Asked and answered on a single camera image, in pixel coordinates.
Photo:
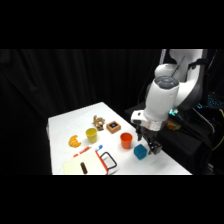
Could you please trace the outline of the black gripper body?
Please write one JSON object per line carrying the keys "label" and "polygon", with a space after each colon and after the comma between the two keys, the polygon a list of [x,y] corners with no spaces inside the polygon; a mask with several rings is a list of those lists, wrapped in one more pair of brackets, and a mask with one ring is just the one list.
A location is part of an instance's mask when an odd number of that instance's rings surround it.
{"label": "black gripper body", "polygon": [[140,125],[137,125],[136,127],[141,127],[141,131],[142,131],[142,134],[143,134],[143,137],[142,139],[144,139],[148,144],[150,142],[154,142],[155,139],[156,139],[156,136],[157,136],[157,132],[156,131],[152,131],[152,130],[149,130],[143,126],[140,126]]}

